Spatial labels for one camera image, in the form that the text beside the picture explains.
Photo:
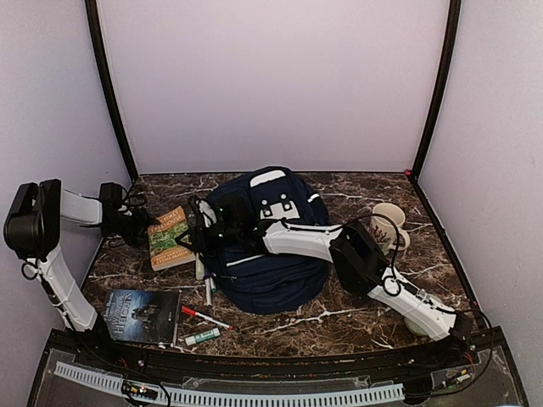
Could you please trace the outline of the orange Treehouse book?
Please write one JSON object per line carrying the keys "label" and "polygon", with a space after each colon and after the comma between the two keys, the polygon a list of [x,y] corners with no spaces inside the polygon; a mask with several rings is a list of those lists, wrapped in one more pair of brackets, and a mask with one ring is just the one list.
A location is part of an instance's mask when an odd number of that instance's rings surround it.
{"label": "orange Treehouse book", "polygon": [[161,271],[195,261],[188,248],[176,239],[188,230],[188,221],[181,206],[159,216],[157,224],[148,228],[148,248],[151,268]]}

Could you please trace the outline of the navy blue student backpack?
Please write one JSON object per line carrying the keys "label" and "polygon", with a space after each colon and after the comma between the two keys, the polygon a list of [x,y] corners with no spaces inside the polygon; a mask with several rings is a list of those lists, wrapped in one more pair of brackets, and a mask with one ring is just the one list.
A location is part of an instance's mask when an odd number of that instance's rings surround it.
{"label": "navy blue student backpack", "polygon": [[321,292],[338,234],[320,195],[293,171],[268,166],[241,175],[197,209],[205,269],[240,310],[291,311]]}

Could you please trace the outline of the dark Wuthering Heights book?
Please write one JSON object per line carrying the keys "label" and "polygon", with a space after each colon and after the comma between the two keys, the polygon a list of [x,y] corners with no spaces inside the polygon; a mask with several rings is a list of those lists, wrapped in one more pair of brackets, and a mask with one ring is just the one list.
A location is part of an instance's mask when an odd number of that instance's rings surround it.
{"label": "dark Wuthering Heights book", "polygon": [[102,316],[115,341],[173,344],[181,306],[179,292],[113,289]]}

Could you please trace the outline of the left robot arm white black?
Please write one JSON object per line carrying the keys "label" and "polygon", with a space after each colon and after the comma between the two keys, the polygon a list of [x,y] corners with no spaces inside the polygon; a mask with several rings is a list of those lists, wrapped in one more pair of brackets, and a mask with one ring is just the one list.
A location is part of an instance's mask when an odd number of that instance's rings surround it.
{"label": "left robot arm white black", "polygon": [[38,280],[65,325],[80,334],[106,332],[103,318],[90,305],[65,262],[60,244],[63,220],[98,228],[102,237],[117,235],[136,247],[147,238],[155,218],[130,202],[125,188],[105,182],[96,198],[71,192],[59,179],[19,186],[3,226],[3,237],[23,261],[24,278]]}

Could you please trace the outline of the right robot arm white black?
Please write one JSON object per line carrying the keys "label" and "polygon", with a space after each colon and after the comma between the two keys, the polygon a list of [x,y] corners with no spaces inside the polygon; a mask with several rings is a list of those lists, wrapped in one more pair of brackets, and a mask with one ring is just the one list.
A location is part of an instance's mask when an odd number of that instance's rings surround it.
{"label": "right robot arm white black", "polygon": [[445,338],[433,350],[438,366],[450,368],[466,353],[472,329],[467,314],[442,304],[398,273],[358,219],[343,225],[304,225],[299,205],[286,194],[276,201],[261,200],[255,213],[232,194],[216,206],[197,197],[188,204],[195,215],[195,225],[185,233],[190,250],[204,254],[239,244],[266,254],[325,260],[348,293],[388,305],[434,341]]}

